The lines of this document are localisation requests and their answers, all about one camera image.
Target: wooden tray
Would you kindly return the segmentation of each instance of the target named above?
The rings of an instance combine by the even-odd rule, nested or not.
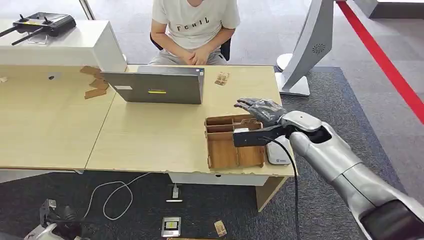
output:
[[[233,142],[234,129],[256,130],[262,128],[262,124],[253,116],[247,114],[208,117],[205,127],[210,169],[263,167],[264,161],[267,160],[265,147],[235,147]]]

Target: red stripe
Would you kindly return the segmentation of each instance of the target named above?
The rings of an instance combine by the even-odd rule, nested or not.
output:
[[[356,34],[368,49],[369,53],[396,88],[397,92],[402,96],[406,104],[408,104],[421,123],[424,124],[424,104],[421,99],[414,92],[411,86],[409,86],[401,73],[396,69],[381,47],[377,44],[376,40],[374,40],[373,36],[371,36],[371,34],[367,31],[347,2],[337,1],[337,4],[346,16],[350,25],[352,25]]]

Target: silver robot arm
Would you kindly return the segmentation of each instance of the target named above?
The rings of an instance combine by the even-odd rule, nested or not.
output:
[[[284,135],[293,151],[333,186],[368,240],[424,239],[424,207],[368,169],[326,122],[301,111],[287,113],[269,99],[240,98],[234,107],[264,126],[235,130],[235,147],[265,146]]]
[[[279,121],[297,129],[289,135],[293,150],[334,187],[367,239],[424,238],[424,207],[368,169],[330,125],[301,111]]]

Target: gray pants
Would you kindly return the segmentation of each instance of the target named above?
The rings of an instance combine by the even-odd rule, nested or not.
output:
[[[207,59],[206,65],[227,65],[227,61],[221,54],[221,49],[213,51]],[[186,65],[186,63],[177,56],[172,55],[167,50],[160,51],[148,65]]]

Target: white power adapter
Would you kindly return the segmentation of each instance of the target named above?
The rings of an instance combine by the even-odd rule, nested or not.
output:
[[[291,154],[292,146],[290,146],[289,140],[286,136],[282,135],[275,139],[277,142],[281,143],[285,149]],[[276,144],[275,142],[270,142],[266,145],[266,149],[268,152],[268,162],[272,165],[289,165],[290,158],[287,153],[284,151],[281,146]]]

